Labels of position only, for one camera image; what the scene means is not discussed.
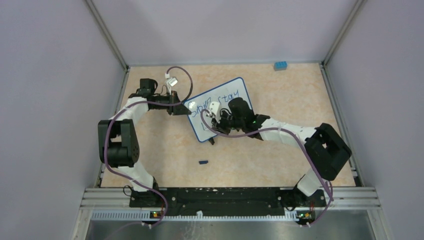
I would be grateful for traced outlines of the blue framed whiteboard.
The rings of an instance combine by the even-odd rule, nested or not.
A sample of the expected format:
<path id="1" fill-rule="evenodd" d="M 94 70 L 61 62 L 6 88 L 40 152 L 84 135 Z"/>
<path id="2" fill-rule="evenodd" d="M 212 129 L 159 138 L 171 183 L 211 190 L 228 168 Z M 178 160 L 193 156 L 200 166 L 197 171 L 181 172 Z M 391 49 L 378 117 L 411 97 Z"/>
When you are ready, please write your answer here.
<path id="1" fill-rule="evenodd" d="M 212 133 L 202 122 L 200 116 L 201 111 L 208 109 L 212 102 L 219 103 L 221 108 L 228 110 L 229 102 L 238 97 L 246 101 L 250 109 L 253 108 L 245 81 L 242 77 L 237 77 L 213 87 L 189 98 L 183 103 L 183 105 L 191 111 L 191 114 L 188 115 L 187 118 L 200 143 L 207 142 L 210 138 L 216 136 L 216 134 Z"/>

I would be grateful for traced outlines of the dark blue marker cap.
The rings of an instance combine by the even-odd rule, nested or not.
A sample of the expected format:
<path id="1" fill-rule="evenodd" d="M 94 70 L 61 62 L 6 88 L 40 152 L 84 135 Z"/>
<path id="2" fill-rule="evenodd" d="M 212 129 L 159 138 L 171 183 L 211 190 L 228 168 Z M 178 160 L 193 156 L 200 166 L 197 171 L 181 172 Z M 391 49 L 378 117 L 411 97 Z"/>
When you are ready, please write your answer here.
<path id="1" fill-rule="evenodd" d="M 208 160 L 200 160 L 198 163 L 199 163 L 200 165 L 205 165 L 205 164 L 208 164 L 208 163 L 209 163 L 209 161 L 208 161 Z"/>

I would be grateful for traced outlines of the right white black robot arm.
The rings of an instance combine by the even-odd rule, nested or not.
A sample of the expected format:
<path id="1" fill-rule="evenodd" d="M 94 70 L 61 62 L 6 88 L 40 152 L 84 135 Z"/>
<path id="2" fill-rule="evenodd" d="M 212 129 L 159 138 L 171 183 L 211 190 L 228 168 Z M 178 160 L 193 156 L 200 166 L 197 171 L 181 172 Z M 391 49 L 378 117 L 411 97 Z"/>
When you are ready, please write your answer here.
<path id="1" fill-rule="evenodd" d="M 256 114 L 241 97 L 232 99 L 227 108 L 221 107 L 219 102 L 211 102 L 200 116 L 211 119 L 207 128 L 219 136 L 231 138 L 231 131 L 242 131 L 238 138 L 249 137 L 299 148 L 310 165 L 293 192 L 293 200 L 299 206 L 307 206 L 320 187 L 332 197 L 331 182 L 352 156 L 352 150 L 332 125 L 321 123 L 318 127 L 306 127 L 281 122 L 268 115 Z"/>

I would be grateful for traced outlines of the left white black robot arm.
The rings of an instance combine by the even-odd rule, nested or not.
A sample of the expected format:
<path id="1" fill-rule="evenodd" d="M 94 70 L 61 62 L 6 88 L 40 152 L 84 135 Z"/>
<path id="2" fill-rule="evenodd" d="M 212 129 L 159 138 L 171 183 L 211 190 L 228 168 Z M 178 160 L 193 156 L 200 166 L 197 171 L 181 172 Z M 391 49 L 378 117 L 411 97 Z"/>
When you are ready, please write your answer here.
<path id="1" fill-rule="evenodd" d="M 165 110 L 171 116 L 190 115 L 178 93 L 172 89 L 176 77 L 166 78 L 166 93 L 156 93 L 158 83 L 150 78 L 140 79 L 139 88 L 132 93 L 121 110 L 110 119 L 97 125 L 99 158 L 113 174 L 127 179 L 133 190 L 141 194 L 141 200 L 149 207 L 160 202 L 160 193 L 154 189 L 155 178 L 141 162 L 136 124 L 150 110 Z"/>

